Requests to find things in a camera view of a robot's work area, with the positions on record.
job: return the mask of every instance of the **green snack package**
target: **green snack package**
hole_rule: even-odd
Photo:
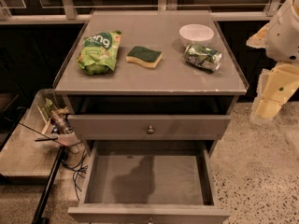
[[[121,42],[121,32],[103,32],[84,38],[83,49],[76,58],[78,66],[88,75],[114,71]]]

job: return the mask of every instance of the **can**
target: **can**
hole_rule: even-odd
[[[221,57],[220,52],[199,44],[190,44],[184,53],[184,59],[188,63],[211,73],[217,71],[221,66]]]

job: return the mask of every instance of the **closed drawer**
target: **closed drawer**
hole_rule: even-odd
[[[76,135],[85,140],[217,140],[226,115],[70,115]]]
[[[96,141],[78,222],[222,223],[203,141]]]

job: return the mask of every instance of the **speckled floor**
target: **speckled floor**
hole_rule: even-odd
[[[299,103],[287,103],[264,126],[249,122],[250,107],[235,106],[210,160],[219,206],[231,214],[224,224],[299,223]],[[16,133],[10,145],[23,146]],[[70,164],[79,159],[71,156]],[[78,204],[72,175],[60,169],[44,212],[50,223],[76,223],[67,214]],[[42,190],[0,187],[0,223],[31,223]]]

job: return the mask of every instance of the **drawer knob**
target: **drawer knob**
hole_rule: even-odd
[[[150,125],[148,128],[148,134],[153,134],[155,133],[154,129],[152,128],[152,126]]]

